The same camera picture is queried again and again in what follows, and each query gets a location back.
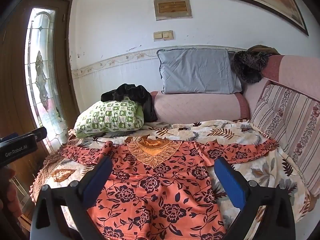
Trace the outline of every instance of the black jacket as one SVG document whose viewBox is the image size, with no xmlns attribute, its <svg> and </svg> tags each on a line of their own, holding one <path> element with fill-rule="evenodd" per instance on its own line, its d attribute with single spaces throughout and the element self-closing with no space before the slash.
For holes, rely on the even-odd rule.
<svg viewBox="0 0 320 240">
<path fill-rule="evenodd" d="M 117 89 L 102 94 L 101 101 L 121 101 L 125 95 L 127 95 L 130 100 L 142 105 L 145 122 L 155 122 L 158 120 L 153 107 L 151 94 L 141 85 L 136 87 L 134 84 L 122 84 Z"/>
</svg>

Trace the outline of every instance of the door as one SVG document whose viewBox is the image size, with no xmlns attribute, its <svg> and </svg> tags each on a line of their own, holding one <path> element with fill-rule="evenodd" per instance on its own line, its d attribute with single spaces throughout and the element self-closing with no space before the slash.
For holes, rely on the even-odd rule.
<svg viewBox="0 0 320 240">
<path fill-rule="evenodd" d="M 0 33 L 0 137 L 41 126 L 48 132 L 36 152 L 10 164 L 21 198 L 79 115 L 68 67 L 69 7 L 70 0 L 24 0 Z"/>
</svg>

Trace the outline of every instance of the black fur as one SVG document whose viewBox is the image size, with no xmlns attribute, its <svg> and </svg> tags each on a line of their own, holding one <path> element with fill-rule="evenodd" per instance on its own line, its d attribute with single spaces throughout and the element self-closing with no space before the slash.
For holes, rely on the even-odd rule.
<svg viewBox="0 0 320 240">
<path fill-rule="evenodd" d="M 248 84 L 254 84 L 262 79 L 261 70 L 268 63 L 269 57 L 273 54 L 255 51 L 239 51 L 231 60 L 231 68 L 237 76 Z"/>
</svg>

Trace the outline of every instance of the orange floral shirt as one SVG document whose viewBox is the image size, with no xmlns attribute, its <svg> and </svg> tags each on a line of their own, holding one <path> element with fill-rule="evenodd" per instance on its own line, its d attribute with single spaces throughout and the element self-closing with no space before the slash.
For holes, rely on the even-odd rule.
<svg viewBox="0 0 320 240">
<path fill-rule="evenodd" d="M 217 199 L 226 193 L 212 188 L 206 166 L 219 157 L 251 161 L 277 146 L 272 139 L 257 146 L 159 139 L 107 142 L 102 149 L 66 145 L 60 153 L 85 165 L 112 157 L 113 172 L 88 210 L 106 239 L 220 240 L 225 229 Z"/>
</svg>

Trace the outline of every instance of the human hand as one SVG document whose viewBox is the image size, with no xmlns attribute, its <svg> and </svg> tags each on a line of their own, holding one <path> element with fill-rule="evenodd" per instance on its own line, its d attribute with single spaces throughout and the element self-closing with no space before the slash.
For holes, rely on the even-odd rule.
<svg viewBox="0 0 320 240">
<path fill-rule="evenodd" d="M 3 181 L 8 181 L 9 179 L 12 179 L 15 175 L 15 171 L 9 168 L 2 168 L 0 169 L 0 176 Z M 9 201 L 8 203 L 8 209 L 12 212 L 12 214 L 15 217 L 20 217 L 22 215 L 22 211 L 20 208 L 17 191 L 12 182 L 9 183 L 7 192 L 6 192 L 7 199 Z M 3 208 L 3 202 L 0 199 L 0 210 Z"/>
</svg>

